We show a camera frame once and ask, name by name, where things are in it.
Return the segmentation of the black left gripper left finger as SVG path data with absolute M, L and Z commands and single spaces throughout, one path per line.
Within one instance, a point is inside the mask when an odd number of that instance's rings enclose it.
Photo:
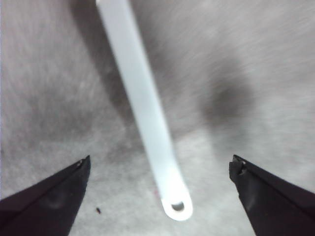
M 0 201 L 2 236 L 67 236 L 86 193 L 89 156 Z

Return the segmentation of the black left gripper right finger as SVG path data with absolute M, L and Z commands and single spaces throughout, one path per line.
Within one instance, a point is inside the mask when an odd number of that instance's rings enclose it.
M 233 155 L 229 177 L 257 236 L 313 236 L 315 195 Z

